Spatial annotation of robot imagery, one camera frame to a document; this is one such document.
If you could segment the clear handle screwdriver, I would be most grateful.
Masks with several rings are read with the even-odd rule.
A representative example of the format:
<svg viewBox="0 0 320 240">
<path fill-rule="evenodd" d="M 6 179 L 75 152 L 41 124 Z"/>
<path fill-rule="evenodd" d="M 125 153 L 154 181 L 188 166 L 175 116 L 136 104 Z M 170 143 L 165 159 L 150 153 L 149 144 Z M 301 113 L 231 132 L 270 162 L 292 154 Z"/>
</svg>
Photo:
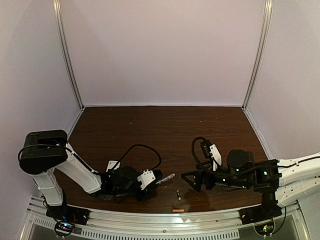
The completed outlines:
<svg viewBox="0 0 320 240">
<path fill-rule="evenodd" d="M 170 174 L 170 175 L 162 178 L 161 180 L 163 180 L 164 183 L 166 183 L 166 182 L 168 182 L 169 180 L 173 179 L 175 176 L 176 176 L 176 174 L 175 174 L 175 173 L 172 173 L 172 174 Z"/>
</svg>

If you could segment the orange black battery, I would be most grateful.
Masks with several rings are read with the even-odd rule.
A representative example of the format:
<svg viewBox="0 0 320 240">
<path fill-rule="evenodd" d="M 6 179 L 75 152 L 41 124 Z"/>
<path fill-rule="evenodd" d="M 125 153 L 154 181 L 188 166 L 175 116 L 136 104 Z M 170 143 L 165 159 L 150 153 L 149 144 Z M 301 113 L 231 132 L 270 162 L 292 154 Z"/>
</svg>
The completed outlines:
<svg viewBox="0 0 320 240">
<path fill-rule="evenodd" d="M 184 209 L 173 209 L 172 212 L 173 213 L 184 213 L 185 210 Z"/>
<path fill-rule="evenodd" d="M 179 191 L 179 190 L 176 191 L 176 195 L 177 195 L 177 199 L 178 199 L 179 201 L 181 201 L 181 200 L 182 200 L 182 197 L 181 197 L 181 194 L 180 194 L 180 191 Z"/>
</svg>

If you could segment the white remote control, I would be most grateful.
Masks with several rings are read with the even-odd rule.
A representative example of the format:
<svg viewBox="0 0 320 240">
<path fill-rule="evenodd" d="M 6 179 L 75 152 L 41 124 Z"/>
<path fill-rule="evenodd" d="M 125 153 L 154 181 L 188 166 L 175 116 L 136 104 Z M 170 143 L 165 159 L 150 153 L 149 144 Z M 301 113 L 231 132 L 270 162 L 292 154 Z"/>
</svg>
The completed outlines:
<svg viewBox="0 0 320 240">
<path fill-rule="evenodd" d="M 117 170 L 120 166 L 121 166 L 121 163 L 118 162 L 117 160 L 110 160 L 107 164 L 105 172 L 106 173 L 112 172 L 114 170 Z"/>
</svg>

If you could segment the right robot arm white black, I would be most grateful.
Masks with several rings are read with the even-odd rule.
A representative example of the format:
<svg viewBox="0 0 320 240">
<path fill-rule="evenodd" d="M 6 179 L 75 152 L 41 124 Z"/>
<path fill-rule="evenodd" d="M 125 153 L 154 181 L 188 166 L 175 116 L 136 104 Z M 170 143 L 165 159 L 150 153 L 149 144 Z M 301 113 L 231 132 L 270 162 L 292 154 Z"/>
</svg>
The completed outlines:
<svg viewBox="0 0 320 240">
<path fill-rule="evenodd" d="M 260 205 L 239 210 L 243 224 L 278 217 L 291 202 L 320 188 L 319 153 L 255 162 L 252 152 L 234 149 L 227 156 L 226 167 L 206 167 L 214 163 L 198 162 L 195 171 L 182 173 L 181 178 L 197 192 L 202 187 L 222 186 L 261 193 Z"/>
</svg>

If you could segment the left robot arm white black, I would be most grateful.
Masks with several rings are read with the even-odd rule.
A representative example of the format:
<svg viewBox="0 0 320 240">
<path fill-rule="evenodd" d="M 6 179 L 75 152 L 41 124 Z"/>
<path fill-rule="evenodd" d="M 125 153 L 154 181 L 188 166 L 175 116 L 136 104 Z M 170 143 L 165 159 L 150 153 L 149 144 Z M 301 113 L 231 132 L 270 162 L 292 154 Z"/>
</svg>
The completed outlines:
<svg viewBox="0 0 320 240">
<path fill-rule="evenodd" d="M 121 160 L 108 162 L 105 172 L 90 167 L 72 148 L 64 130 L 47 130 L 28 133 L 18 153 L 20 168 L 30 175 L 43 194 L 48 214 L 66 220 L 74 210 L 67 204 L 65 191 L 59 186 L 55 170 L 59 170 L 88 195 L 99 201 L 111 201 L 133 196 L 141 201 L 148 197 L 163 177 L 159 166 L 143 172 L 131 166 L 122 166 Z"/>
</svg>

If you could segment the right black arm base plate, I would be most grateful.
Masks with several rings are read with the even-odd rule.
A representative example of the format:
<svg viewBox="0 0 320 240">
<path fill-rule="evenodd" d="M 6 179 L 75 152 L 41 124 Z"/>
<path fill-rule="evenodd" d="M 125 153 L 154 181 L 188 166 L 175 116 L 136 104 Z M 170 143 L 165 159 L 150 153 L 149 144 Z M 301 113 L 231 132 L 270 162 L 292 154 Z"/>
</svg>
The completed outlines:
<svg viewBox="0 0 320 240">
<path fill-rule="evenodd" d="M 257 205 L 247 208 L 242 208 L 239 211 L 239 216 L 243 225 L 266 221 L 274 217 L 282 215 L 282 208 L 277 204 L 274 205 Z"/>
</svg>

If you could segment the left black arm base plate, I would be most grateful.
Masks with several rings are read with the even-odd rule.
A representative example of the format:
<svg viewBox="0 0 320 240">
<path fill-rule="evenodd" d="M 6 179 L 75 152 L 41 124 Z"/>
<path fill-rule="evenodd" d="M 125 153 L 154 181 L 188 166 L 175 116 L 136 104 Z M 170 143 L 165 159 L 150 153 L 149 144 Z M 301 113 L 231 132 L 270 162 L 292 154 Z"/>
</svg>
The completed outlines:
<svg viewBox="0 0 320 240">
<path fill-rule="evenodd" d="M 86 225 L 90 211 L 74 206 L 47 206 L 46 216 L 58 221 L 65 221 L 78 225 Z"/>
</svg>

